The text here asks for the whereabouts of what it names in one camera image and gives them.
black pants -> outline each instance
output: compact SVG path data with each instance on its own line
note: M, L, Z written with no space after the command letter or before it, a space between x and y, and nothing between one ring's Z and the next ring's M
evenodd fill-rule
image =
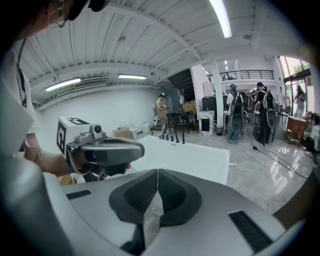
M305 147L307 151L310 151L313 154L318 153L318 151L315 150L315 142L312 138L307 137L305 139Z
M269 141L271 128L268 125L267 111L265 109L260 110L260 141Z

railing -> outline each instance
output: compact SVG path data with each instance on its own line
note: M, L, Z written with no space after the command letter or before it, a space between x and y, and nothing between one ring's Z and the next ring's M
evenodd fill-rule
M274 80L272 70L238 70L219 73L221 81L242 80L242 79L271 79ZM213 82L212 74L207 76L210 83Z

small black post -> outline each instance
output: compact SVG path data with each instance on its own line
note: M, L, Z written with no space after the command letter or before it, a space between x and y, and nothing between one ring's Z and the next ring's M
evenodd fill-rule
M185 131L182 130L182 144L185 144Z

black rubber pad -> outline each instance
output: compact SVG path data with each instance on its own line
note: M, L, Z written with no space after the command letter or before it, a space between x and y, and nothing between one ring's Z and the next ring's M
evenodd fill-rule
M230 213L229 217L251 246L255 254L272 244L271 239L244 211L241 210Z
M181 225L188 222L200 209L202 196L192 184L158 169L158 191L163 212L160 226Z
M109 197L109 203L120 220L143 224L144 214L157 193L158 171L146 174L117 187Z
M72 199L76 199L76 198L82 198L82 197L90 195L90 194L91 194L91 192L89 190L81 190L81 191L66 194L66 197L69 200L72 200Z

wooden cabinet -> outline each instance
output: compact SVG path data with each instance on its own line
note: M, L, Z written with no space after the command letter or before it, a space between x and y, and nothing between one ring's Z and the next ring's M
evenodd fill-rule
M298 117L289 116L285 131L285 140L289 144L299 145L308 123Z

